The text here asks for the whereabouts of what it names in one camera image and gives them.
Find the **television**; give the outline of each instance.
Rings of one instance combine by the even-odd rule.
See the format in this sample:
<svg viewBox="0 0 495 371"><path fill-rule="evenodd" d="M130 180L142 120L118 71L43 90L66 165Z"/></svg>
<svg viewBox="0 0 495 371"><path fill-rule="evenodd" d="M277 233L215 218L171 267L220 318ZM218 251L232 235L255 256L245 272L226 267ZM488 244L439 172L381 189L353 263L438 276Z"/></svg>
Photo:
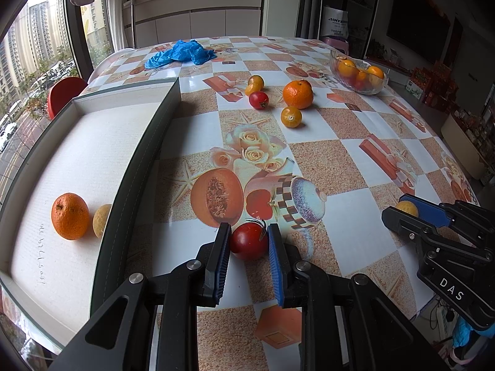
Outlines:
<svg viewBox="0 0 495 371"><path fill-rule="evenodd" d="M394 0L387 36L430 63L440 59L450 22L428 0Z"/></svg>

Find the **road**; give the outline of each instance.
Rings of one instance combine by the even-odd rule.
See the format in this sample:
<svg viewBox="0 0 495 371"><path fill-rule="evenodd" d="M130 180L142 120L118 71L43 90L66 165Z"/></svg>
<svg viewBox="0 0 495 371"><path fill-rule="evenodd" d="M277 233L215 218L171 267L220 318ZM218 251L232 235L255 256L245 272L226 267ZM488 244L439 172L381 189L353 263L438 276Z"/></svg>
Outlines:
<svg viewBox="0 0 495 371"><path fill-rule="evenodd" d="M17 130L0 154L0 202L3 203L17 170L49 121L35 121L28 112L17 120Z"/></svg>

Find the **fruit bowl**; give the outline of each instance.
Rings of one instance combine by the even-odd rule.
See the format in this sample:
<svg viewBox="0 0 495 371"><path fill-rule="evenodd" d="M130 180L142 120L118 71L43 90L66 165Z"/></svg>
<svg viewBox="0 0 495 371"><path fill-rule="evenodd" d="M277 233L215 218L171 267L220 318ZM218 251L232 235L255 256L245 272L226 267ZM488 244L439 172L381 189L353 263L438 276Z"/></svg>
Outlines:
<svg viewBox="0 0 495 371"><path fill-rule="evenodd" d="M356 66L348 65L344 60L352 61ZM367 72L371 64L366 61L351 58L339 51L330 52L330 69L340 83L362 95L374 95L388 83L387 75L384 78Z"/></svg>

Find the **tomato stem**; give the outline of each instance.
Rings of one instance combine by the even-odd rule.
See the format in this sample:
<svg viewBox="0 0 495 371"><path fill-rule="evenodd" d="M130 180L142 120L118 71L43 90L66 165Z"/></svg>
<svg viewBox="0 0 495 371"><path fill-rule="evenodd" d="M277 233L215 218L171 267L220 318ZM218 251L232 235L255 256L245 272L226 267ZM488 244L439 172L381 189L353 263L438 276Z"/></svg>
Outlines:
<svg viewBox="0 0 495 371"><path fill-rule="evenodd" d="M246 221L250 221L252 223L256 223L256 224L259 224L261 226L261 228L263 229L263 231L261 232L261 235L259 236L259 240L258 241L263 240L263 238L266 235L266 222L264 220L254 219L254 218L246 219Z"/></svg>

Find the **metal screw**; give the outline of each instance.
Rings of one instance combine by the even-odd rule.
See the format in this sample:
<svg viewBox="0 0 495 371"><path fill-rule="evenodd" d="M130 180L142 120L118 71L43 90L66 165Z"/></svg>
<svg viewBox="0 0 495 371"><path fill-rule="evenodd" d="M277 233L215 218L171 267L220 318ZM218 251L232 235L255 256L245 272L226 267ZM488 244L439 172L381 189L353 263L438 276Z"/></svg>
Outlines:
<svg viewBox="0 0 495 371"><path fill-rule="evenodd" d="M299 261L295 264L295 268L301 272L307 272L311 264L308 261Z"/></svg>
<svg viewBox="0 0 495 371"><path fill-rule="evenodd" d="M129 276L129 281L132 283L132 284L138 284L138 283L141 283L144 279L144 276L143 274L140 274L140 273L135 273L135 274L132 274Z"/></svg>
<svg viewBox="0 0 495 371"><path fill-rule="evenodd" d="M368 280L368 276L363 274L357 274L354 276L354 283L359 284L360 286L368 284Z"/></svg>
<svg viewBox="0 0 495 371"><path fill-rule="evenodd" d="M195 269L199 269L201 267L201 261L198 261L197 259L191 259L189 262L187 262L186 266L187 269L194 271Z"/></svg>

